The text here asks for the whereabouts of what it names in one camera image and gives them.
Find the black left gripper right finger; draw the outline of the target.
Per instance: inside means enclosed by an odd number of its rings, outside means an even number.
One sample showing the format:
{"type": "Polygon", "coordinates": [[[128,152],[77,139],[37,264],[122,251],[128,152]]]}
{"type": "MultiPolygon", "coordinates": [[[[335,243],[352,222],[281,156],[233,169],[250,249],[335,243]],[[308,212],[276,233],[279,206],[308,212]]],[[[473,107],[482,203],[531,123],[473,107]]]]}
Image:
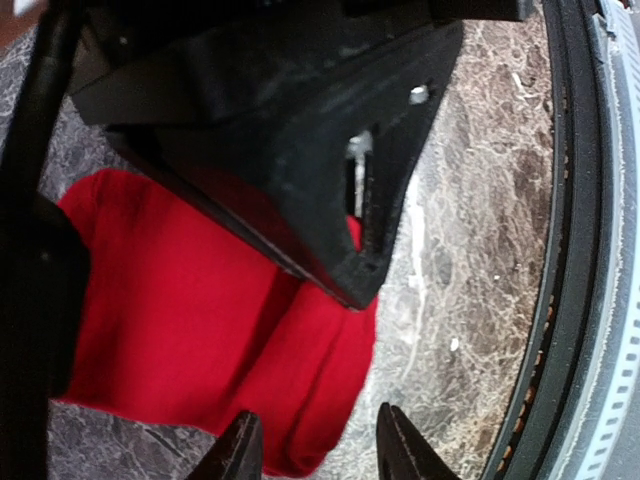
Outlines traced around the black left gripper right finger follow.
{"type": "Polygon", "coordinates": [[[380,479],[455,480],[455,473],[395,405],[383,403],[380,406],[376,422],[376,447],[380,479]]]}

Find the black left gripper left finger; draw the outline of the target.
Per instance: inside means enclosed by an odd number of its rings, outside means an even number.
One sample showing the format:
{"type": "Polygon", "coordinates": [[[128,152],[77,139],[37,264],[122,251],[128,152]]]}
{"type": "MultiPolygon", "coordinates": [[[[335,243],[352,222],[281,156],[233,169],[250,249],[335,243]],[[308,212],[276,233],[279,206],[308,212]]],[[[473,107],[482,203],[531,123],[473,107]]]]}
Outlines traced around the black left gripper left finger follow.
{"type": "Polygon", "coordinates": [[[242,411],[214,442],[187,480],[259,480],[264,455],[259,417],[242,411]]]}

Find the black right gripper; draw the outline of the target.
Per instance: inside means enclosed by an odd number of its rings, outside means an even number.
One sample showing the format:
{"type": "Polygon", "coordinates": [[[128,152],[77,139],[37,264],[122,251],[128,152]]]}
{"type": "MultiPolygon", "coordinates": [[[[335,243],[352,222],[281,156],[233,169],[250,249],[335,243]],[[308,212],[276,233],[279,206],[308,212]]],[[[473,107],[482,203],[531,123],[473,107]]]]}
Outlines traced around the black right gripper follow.
{"type": "Polygon", "coordinates": [[[524,17],[521,1],[93,1],[69,92],[90,125],[194,124],[322,79],[215,126],[106,134],[161,185],[361,310],[387,276],[461,50],[462,24],[444,22],[524,17]]]}

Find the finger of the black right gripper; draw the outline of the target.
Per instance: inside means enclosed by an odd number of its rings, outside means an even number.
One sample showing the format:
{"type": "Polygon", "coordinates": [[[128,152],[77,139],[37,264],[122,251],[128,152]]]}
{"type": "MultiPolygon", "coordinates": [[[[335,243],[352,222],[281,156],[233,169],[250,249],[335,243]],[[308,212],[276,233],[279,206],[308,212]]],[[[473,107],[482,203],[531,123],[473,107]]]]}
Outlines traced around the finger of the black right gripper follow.
{"type": "Polygon", "coordinates": [[[1,209],[1,476],[47,476],[49,401],[70,386],[90,255],[37,195],[1,209]]]}

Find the red santa sock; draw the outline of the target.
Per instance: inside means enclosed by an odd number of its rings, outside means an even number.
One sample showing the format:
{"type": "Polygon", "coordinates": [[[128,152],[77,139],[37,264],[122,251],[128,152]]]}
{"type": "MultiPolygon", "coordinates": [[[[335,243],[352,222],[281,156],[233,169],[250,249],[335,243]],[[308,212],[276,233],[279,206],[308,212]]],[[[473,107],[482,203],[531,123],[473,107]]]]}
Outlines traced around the red santa sock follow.
{"type": "Polygon", "coordinates": [[[265,473],[312,474],[364,386],[375,308],[343,307],[140,175],[102,170],[59,205],[91,255],[64,401],[217,436],[250,411],[265,473]]]}

